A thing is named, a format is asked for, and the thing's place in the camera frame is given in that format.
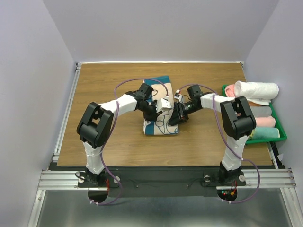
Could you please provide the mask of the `teal and cream Doraemon towel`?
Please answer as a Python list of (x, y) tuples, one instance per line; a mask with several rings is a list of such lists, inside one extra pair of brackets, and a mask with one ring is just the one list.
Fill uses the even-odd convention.
[[(169, 92), (169, 102), (171, 105), (171, 109), (165, 110), (160, 114), (156, 121), (146, 121), (143, 122), (143, 132), (145, 135), (178, 135), (178, 125), (170, 126), (169, 120), (173, 113), (174, 107), (174, 98), (173, 98), (173, 90), (170, 82), (170, 78), (167, 75), (154, 77), (153, 79), (162, 82)], [(144, 83), (151, 86), (153, 88), (153, 92), (148, 99), (148, 102), (159, 101), (161, 98), (165, 98), (166, 89), (159, 82), (153, 80), (144, 80)]]

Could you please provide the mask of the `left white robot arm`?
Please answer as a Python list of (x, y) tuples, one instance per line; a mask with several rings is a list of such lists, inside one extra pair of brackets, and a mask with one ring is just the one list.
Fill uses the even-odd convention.
[(151, 104), (148, 102), (153, 91), (151, 86), (142, 83), (138, 90), (128, 91), (116, 100), (102, 104), (92, 102), (87, 106), (77, 126), (77, 133), (83, 142), (87, 160), (86, 175), (79, 176), (79, 179), (88, 181), (94, 186), (105, 184), (107, 180), (101, 154), (113, 132), (117, 118), (127, 112), (140, 110), (145, 117), (155, 120), (159, 116), (156, 111), (157, 102)]

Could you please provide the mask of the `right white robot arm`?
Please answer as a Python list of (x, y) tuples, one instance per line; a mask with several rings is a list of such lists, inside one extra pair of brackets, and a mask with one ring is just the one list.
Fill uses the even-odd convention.
[(198, 84), (189, 86), (189, 101), (183, 103), (181, 90), (174, 95), (176, 102), (169, 125), (186, 122), (189, 115), (201, 109), (212, 109), (223, 142), (225, 154), (220, 162), (218, 180), (229, 184), (241, 175), (243, 151), (249, 135), (256, 128), (256, 119), (245, 97), (228, 98), (215, 92), (202, 92)]

